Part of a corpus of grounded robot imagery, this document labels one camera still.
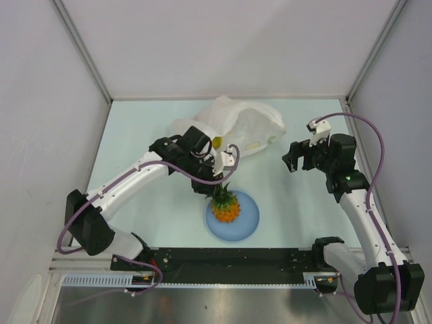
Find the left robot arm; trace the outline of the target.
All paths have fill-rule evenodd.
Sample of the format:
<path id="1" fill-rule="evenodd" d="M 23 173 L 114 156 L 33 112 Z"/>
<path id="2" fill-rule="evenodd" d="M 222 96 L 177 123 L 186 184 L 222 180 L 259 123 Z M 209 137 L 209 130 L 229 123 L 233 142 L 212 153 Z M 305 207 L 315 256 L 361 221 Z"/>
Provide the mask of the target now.
<path id="1" fill-rule="evenodd" d="M 65 230 L 89 256 L 102 252 L 125 257 L 133 269 L 149 262 L 147 244 L 134 233 L 109 225 L 113 216 L 144 187 L 179 172 L 191 180 L 197 194 L 212 195 L 224 181 L 223 172 L 236 165 L 232 147 L 213 147 L 211 139 L 191 126 L 182 135 L 160 138 L 129 169 L 86 194 L 79 190 L 67 196 Z"/>

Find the fake mango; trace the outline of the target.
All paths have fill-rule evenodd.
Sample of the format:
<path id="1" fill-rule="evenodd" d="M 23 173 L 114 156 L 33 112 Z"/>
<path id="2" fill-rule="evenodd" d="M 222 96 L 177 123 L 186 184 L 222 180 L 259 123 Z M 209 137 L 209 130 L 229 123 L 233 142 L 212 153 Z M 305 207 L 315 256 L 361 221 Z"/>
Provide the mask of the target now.
<path id="1" fill-rule="evenodd" d="M 223 144 L 223 138 L 221 136 L 216 136 L 212 139 L 212 147 L 215 150 L 218 150 L 222 147 Z"/>

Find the white plastic bag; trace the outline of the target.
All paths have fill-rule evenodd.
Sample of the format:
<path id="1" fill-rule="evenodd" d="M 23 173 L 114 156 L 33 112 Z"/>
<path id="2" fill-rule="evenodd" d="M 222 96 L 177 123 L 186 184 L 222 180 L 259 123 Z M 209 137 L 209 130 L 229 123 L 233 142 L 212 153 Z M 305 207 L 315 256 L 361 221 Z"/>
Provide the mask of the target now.
<path id="1" fill-rule="evenodd" d="M 211 140 L 223 138 L 222 151 L 229 144 L 240 149 L 242 157 L 255 154 L 278 141 L 286 133 L 282 114 L 271 106 L 256 101 L 216 98 L 210 106 L 193 118 L 176 119 L 171 124 L 174 134 L 183 134 L 194 126 Z"/>

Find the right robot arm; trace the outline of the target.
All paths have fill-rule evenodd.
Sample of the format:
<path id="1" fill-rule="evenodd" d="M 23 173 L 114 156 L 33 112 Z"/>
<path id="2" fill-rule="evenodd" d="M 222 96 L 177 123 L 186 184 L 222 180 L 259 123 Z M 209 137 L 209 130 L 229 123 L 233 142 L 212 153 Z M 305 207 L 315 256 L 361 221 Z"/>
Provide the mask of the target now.
<path id="1" fill-rule="evenodd" d="M 369 183 L 356 169 L 356 139 L 334 134 L 320 139 L 292 142 L 282 159 L 290 172 L 318 169 L 326 175 L 327 191 L 347 214 L 364 256 L 356 256 L 340 238 L 323 238 L 311 254 L 313 266 L 326 271 L 337 269 L 350 284 L 359 309 L 366 315 L 414 310 L 425 280 L 419 264 L 412 264 L 390 236 L 379 216 L 373 196 L 367 193 Z"/>

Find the fake pineapple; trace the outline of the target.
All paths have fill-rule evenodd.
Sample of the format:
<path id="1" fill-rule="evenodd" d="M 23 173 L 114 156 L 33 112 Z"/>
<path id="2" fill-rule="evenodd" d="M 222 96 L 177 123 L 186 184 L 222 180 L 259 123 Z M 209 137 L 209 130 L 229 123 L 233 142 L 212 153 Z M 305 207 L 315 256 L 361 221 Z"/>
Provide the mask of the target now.
<path id="1" fill-rule="evenodd" d="M 206 198 L 211 199 L 211 212 L 220 223 L 235 221 L 241 212 L 238 197 L 234 191 L 228 189 L 229 184 L 218 184 L 212 193 L 206 195 Z"/>

